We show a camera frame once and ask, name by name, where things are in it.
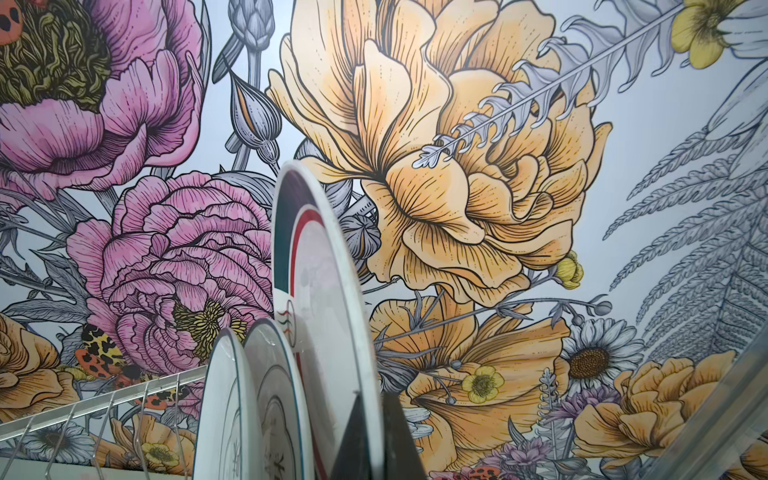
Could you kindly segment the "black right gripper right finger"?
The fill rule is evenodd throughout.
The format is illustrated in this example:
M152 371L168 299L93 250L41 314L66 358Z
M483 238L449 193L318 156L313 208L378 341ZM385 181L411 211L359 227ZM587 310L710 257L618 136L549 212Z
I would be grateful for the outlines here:
M427 474L398 397L382 394L385 428L385 479L425 480Z

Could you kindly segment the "black line flower plate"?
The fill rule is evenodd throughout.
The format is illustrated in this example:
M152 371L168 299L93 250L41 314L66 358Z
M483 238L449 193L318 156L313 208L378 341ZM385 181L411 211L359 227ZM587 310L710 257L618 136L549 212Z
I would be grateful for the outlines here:
M256 387L264 479L313 479L306 397L288 339L271 319L255 322L245 353Z

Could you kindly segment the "right aluminium corner post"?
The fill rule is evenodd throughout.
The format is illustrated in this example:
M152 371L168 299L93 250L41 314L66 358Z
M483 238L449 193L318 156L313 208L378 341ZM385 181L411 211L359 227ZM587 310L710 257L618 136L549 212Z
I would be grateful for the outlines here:
M767 332L736 359L647 479L717 479L767 430Z

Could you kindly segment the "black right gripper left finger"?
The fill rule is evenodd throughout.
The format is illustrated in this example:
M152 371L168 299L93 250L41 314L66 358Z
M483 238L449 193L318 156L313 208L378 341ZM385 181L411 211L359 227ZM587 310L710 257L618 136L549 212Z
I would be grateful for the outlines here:
M334 461L330 480L371 480L368 435L362 396L357 394Z

